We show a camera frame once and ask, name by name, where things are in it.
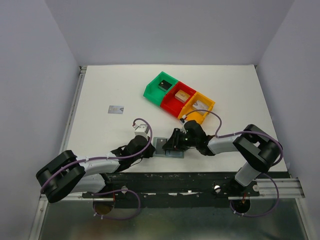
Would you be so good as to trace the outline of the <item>black card in green bin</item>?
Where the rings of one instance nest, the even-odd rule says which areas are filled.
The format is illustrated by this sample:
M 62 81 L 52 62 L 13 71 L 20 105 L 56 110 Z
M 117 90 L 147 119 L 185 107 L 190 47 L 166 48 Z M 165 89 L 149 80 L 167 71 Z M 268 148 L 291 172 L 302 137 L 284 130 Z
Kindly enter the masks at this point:
M 163 90 L 163 91 L 168 91 L 171 87 L 172 87 L 172 84 L 166 80 L 162 80 L 159 84 L 158 84 L 158 87 Z

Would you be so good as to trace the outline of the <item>tan card in red bin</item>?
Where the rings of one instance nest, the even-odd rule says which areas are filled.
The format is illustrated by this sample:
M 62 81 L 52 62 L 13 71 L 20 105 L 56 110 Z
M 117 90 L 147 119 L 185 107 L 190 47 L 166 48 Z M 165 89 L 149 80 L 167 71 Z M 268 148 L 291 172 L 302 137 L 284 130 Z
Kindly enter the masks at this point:
M 190 95 L 183 90 L 179 90 L 176 92 L 174 97 L 180 102 L 185 103 L 189 99 Z

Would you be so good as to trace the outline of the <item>grey-green card holder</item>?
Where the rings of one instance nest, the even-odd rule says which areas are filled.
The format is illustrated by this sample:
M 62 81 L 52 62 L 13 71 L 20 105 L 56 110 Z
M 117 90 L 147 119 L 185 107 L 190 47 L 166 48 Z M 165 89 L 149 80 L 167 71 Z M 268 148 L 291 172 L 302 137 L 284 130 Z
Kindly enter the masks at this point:
M 154 137 L 153 138 L 153 146 L 155 151 L 153 153 L 154 157 L 160 158 L 174 158 L 174 159 L 183 159 L 184 152 L 176 151 L 176 150 L 164 150 L 163 145 L 168 141 L 167 138 L 164 137 Z

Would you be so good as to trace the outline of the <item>green plastic bin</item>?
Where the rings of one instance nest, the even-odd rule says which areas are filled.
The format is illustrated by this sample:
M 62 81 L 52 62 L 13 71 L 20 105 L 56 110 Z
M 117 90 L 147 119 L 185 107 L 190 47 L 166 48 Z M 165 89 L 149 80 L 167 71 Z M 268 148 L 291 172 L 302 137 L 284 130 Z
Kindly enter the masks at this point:
M 170 76 L 169 74 L 165 72 L 159 73 L 145 88 L 143 96 L 150 101 L 151 103 L 160 106 L 161 102 L 164 98 L 164 96 L 168 93 L 169 90 L 163 91 L 158 87 L 158 84 L 162 81 L 165 80 L 169 83 L 172 84 L 171 88 L 178 82 L 177 79 L 174 77 Z

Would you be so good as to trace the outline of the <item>yellow plastic bin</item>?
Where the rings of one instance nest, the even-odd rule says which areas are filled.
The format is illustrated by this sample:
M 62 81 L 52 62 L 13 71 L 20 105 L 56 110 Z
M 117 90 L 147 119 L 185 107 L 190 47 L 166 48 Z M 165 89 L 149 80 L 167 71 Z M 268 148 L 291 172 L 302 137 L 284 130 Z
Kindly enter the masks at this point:
M 190 100 L 187 101 L 185 106 L 182 108 L 178 119 L 180 119 L 183 115 L 186 115 L 187 121 L 195 120 L 198 124 L 202 124 L 206 118 L 206 116 L 209 114 L 207 111 L 198 111 L 192 109 L 192 105 L 195 101 L 200 100 L 201 102 L 208 105 L 208 111 L 211 111 L 215 105 L 215 102 L 208 98 L 207 96 L 201 94 L 200 92 L 196 92 Z

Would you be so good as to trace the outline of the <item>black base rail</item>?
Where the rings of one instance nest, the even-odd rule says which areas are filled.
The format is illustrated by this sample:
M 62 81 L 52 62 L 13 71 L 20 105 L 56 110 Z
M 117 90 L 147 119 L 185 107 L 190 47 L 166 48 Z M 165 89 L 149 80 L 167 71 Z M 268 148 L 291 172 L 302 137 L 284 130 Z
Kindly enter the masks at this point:
M 101 177 L 86 177 L 74 188 L 83 200 L 94 203 L 112 201 L 117 209 L 141 208 L 227 208 L 230 201 L 248 206 L 255 199 L 285 198 L 289 175 L 260 176 L 247 187 L 234 184 L 231 172 L 191 173 L 113 173 L 110 182 Z

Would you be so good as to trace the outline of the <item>white card in yellow bin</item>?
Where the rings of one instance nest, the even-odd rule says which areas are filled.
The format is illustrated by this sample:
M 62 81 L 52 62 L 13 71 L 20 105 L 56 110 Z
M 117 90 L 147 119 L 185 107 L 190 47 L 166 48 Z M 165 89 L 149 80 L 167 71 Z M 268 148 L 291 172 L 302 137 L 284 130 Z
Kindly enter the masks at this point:
M 206 105 L 205 103 L 203 103 L 202 101 L 197 100 L 197 101 L 195 101 L 195 102 L 193 103 L 192 109 L 193 109 L 193 110 L 208 110 L 208 109 L 209 109 L 209 106 Z

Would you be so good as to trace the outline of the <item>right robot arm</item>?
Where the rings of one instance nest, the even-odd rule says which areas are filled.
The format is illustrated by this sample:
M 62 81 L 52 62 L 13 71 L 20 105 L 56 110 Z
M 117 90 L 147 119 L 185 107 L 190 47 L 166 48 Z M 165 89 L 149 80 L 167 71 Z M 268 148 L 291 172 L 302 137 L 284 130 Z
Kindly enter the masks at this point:
M 281 144 L 254 124 L 240 132 L 217 136 L 206 134 L 199 123 L 190 120 L 181 129 L 175 128 L 162 146 L 164 151 L 184 152 L 190 148 L 204 156 L 239 152 L 244 157 L 246 163 L 230 183 L 230 191 L 236 196 L 247 192 L 256 177 L 266 174 L 283 157 Z

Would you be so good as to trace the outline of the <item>red plastic bin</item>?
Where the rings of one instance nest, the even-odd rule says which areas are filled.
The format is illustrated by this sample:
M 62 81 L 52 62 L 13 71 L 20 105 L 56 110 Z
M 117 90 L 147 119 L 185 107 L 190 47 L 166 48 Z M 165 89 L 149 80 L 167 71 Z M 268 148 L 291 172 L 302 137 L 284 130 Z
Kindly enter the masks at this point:
M 181 101 L 176 98 L 176 94 L 182 91 L 186 94 L 187 98 L 185 101 Z M 170 115 L 178 118 L 179 114 L 182 111 L 182 108 L 186 105 L 186 103 L 194 96 L 196 90 L 184 84 L 181 81 L 178 81 L 171 90 L 163 97 L 160 107 L 169 113 Z

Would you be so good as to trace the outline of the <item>black credit card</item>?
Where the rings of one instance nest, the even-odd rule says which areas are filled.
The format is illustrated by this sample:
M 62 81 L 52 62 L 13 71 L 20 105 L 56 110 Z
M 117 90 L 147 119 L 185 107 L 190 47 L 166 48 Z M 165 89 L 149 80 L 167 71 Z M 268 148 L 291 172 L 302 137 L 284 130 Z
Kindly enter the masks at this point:
M 155 154 L 156 155 L 165 155 L 166 150 L 163 149 L 163 146 L 167 143 L 166 138 L 157 138 L 155 141 Z

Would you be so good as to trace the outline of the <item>silver VIP credit card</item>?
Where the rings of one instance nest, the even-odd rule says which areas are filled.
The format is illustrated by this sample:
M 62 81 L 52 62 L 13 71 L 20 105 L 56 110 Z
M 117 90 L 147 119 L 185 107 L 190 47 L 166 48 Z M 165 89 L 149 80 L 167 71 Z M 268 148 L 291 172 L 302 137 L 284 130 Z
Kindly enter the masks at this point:
M 108 114 L 123 114 L 124 106 L 110 105 L 107 111 Z

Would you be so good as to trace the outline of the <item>aluminium side rail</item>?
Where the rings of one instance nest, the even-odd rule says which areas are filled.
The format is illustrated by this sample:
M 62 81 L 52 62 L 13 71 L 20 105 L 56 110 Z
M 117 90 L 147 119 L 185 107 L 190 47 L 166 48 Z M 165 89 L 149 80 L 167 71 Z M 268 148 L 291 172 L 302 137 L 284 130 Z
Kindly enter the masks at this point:
M 83 83 L 84 83 L 86 72 L 87 72 L 87 68 L 88 68 L 87 65 L 82 65 L 79 67 L 80 71 L 79 71 L 79 76 L 77 80 L 77 85 L 76 85 L 75 93 L 72 99 L 67 123 L 65 125 L 64 134 L 63 134 L 63 138 L 62 138 L 62 142 L 61 142 L 58 154 L 61 154 L 62 152 L 67 150 L 68 142 L 70 139 L 70 135 L 71 135 L 74 119 L 75 119 L 75 114 L 77 111 L 78 102 L 80 99 Z

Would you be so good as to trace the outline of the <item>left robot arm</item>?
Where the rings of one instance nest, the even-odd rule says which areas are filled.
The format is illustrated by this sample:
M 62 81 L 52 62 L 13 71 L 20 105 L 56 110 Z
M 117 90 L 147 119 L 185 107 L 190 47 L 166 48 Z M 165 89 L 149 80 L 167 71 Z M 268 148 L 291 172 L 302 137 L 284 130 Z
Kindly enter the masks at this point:
M 107 155 L 78 159 L 71 150 L 65 150 L 35 175 L 50 203 L 56 203 L 72 193 L 82 178 L 119 173 L 129 169 L 143 158 L 151 158 L 156 148 L 151 138 L 135 136 L 127 145 L 112 150 Z

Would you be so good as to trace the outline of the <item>blue card sleeve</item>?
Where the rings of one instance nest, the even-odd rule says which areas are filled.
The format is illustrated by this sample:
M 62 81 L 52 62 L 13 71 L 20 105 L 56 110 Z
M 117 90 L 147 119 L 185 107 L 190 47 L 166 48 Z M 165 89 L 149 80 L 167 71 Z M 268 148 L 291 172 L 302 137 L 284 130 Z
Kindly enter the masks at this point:
M 176 151 L 176 150 L 166 150 L 165 155 L 168 158 L 184 158 L 184 152 L 183 151 Z

